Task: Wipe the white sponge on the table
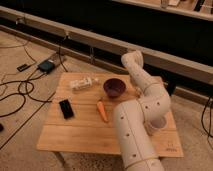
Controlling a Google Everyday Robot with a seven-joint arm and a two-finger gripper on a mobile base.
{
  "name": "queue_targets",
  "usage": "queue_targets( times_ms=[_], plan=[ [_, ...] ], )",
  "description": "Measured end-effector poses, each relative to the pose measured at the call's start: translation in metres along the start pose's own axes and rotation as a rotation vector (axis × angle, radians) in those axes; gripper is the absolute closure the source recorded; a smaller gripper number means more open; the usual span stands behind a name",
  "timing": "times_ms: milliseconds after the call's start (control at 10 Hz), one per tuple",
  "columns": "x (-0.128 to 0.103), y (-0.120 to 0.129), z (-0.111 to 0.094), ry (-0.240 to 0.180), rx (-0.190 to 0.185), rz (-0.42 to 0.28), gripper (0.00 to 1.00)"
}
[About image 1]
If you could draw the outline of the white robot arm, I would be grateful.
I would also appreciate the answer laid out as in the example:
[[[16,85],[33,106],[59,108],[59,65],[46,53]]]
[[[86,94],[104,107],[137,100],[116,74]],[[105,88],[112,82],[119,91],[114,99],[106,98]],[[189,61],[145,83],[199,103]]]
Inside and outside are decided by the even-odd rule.
[[[144,124],[163,117],[171,106],[170,96],[163,84],[143,69],[140,51],[121,57],[136,86],[142,91],[139,98],[118,104],[113,121],[126,171],[164,171]]]

